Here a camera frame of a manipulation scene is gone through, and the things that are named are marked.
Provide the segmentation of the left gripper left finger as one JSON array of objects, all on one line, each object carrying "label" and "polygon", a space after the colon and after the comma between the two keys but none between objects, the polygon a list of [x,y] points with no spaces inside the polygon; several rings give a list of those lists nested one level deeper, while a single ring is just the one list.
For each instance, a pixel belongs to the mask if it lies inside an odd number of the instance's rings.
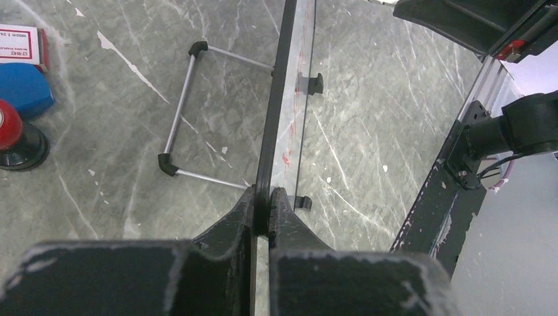
[{"label": "left gripper left finger", "polygon": [[29,248],[2,315],[252,315],[253,188],[192,239],[65,240]]}]

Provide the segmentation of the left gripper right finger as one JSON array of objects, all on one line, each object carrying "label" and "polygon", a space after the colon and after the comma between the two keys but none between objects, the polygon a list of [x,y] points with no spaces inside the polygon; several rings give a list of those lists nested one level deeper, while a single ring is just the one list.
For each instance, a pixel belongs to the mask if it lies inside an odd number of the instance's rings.
[{"label": "left gripper right finger", "polygon": [[458,315],[449,275],[432,257],[337,251],[293,211],[283,188],[270,198],[271,315]]}]

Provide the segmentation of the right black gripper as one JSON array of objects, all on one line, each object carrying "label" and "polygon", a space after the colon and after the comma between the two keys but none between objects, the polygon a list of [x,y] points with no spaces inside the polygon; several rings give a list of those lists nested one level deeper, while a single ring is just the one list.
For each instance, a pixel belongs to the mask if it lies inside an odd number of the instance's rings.
[{"label": "right black gripper", "polygon": [[556,1],[398,1],[393,15],[505,62],[538,56],[557,42]]}]

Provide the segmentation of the black framed whiteboard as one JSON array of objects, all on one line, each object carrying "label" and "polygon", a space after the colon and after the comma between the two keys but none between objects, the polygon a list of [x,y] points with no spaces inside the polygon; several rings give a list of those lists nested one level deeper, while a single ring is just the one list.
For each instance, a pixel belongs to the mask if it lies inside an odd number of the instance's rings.
[{"label": "black framed whiteboard", "polygon": [[307,100],[322,93],[322,76],[311,76],[315,1],[286,1],[261,144],[256,181],[244,188],[223,218],[188,242],[171,315],[252,315],[255,312],[257,238],[268,240],[272,310],[286,299],[302,314],[306,299],[299,284],[303,267],[291,254],[324,250],[326,244],[295,214],[308,202],[297,195]]}]

